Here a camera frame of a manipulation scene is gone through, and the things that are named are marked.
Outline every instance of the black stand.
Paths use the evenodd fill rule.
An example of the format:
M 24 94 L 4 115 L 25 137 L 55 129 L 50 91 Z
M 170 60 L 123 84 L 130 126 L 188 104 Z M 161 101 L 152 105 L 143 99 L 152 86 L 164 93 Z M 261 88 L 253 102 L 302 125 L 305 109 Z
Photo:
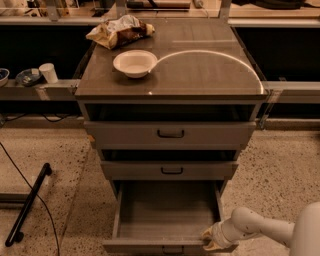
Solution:
M 14 242 L 21 242 L 24 234 L 20 231 L 25 218 L 27 217 L 29 210 L 32 206 L 32 203 L 35 197 L 38 194 L 38 191 L 41 187 L 41 184 L 46 175 L 50 175 L 52 173 L 50 164 L 45 163 L 42 167 L 42 170 L 39 173 L 39 176 L 34 183 L 29 195 L 28 194 L 0 194 L 0 203 L 5 204 L 23 204 L 23 207 L 20 211 L 20 214 L 11 229 L 11 232 L 6 240 L 5 245 L 10 247 Z

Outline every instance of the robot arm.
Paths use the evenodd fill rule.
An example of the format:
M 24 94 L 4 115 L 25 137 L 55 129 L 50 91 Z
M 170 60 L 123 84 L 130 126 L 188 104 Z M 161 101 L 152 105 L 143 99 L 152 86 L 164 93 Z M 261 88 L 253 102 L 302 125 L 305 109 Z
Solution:
M 202 238 L 210 243 L 204 247 L 211 251 L 228 248 L 240 240 L 258 234 L 265 235 L 291 248 L 290 256 L 320 255 L 320 202 L 307 206 L 299 215 L 297 223 L 264 218 L 245 208 L 236 208 L 230 219 L 215 223 Z

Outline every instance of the snack bag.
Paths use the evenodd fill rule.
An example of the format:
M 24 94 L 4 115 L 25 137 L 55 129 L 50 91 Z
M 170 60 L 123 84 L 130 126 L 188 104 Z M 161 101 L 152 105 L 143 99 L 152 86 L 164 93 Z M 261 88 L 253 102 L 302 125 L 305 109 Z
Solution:
M 153 33 L 154 27 L 151 24 L 146 24 L 131 15 L 124 15 L 118 20 L 99 24 L 86 35 L 86 38 L 113 49 L 142 37 L 152 36 Z

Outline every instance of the speckled floor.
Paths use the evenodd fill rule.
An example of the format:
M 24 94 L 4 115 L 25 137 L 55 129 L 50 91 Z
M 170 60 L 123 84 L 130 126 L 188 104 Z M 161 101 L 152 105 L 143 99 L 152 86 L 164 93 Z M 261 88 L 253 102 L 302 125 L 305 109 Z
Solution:
M 266 217 L 295 221 L 304 206 L 320 201 L 320 121 L 268 122 L 266 128 L 254 132 L 240 155 L 240 166 L 222 196 L 226 217 L 235 207 L 246 206 Z M 0 129 L 0 141 L 30 183 L 50 163 L 53 173 L 39 195 L 54 219 L 60 255 L 108 255 L 102 244 L 112 234 L 116 200 L 82 120 L 22 118 Z M 0 193 L 27 193 L 28 186 L 2 149 L 0 159 Z M 5 247 L 18 212 L 0 210 L 0 255 L 58 255 L 49 215 L 39 199 L 22 227 L 22 242 Z M 231 255 L 285 256 L 289 250 L 259 237 L 241 242 Z

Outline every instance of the open drawer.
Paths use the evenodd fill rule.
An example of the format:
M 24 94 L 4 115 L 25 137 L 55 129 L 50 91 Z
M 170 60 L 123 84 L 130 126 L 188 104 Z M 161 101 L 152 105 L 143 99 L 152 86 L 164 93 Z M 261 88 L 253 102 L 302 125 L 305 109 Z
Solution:
M 109 253 L 204 255 L 201 234 L 221 218 L 215 182 L 123 181 L 113 236 L 104 247 Z

